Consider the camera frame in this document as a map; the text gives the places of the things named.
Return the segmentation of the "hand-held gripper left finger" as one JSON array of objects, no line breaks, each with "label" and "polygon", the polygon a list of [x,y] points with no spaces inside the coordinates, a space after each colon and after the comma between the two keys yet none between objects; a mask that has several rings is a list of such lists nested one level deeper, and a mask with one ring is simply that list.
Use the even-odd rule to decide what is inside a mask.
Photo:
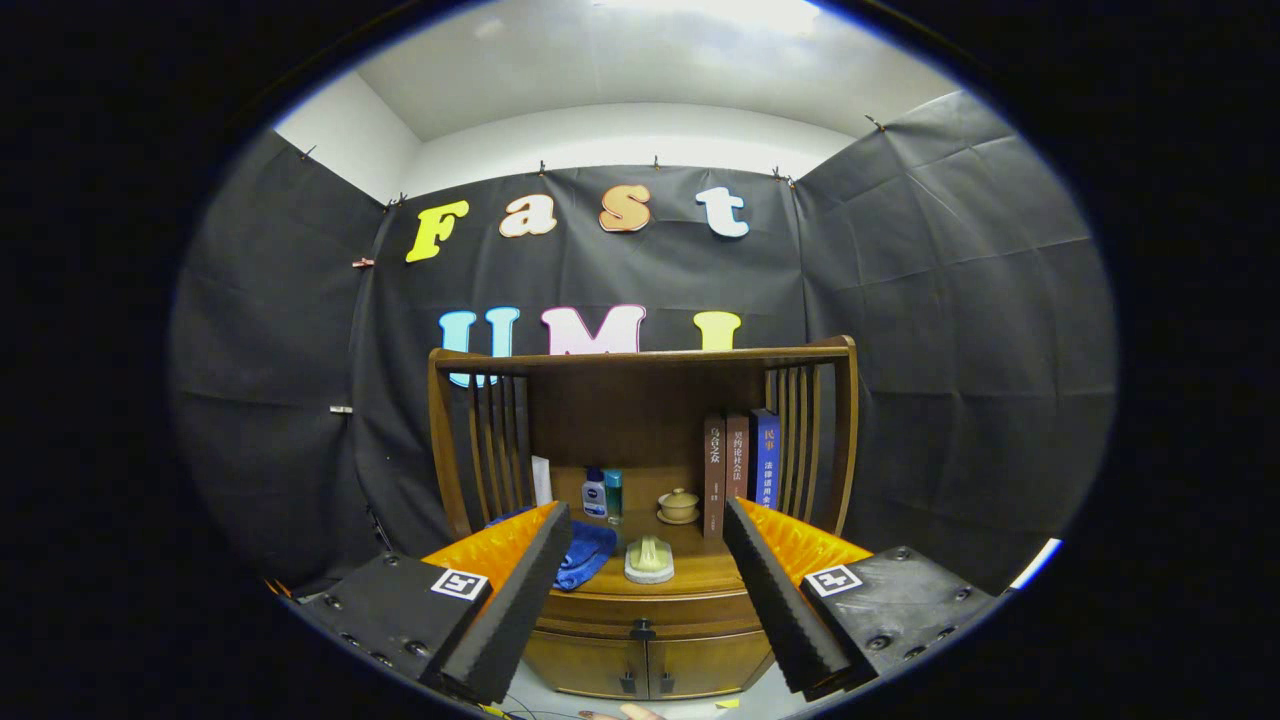
[{"label": "hand-held gripper left finger", "polygon": [[493,705],[509,689],[571,539],[568,506],[544,503],[424,559],[381,553],[296,611],[406,685]]}]

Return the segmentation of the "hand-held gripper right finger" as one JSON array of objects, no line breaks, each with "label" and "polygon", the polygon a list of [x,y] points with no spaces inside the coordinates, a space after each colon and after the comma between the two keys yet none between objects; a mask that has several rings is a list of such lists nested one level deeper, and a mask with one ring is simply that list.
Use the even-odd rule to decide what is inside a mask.
[{"label": "hand-held gripper right finger", "polygon": [[997,602],[915,548],[873,553],[745,498],[727,502],[723,537],[787,687],[809,701],[924,662]]}]

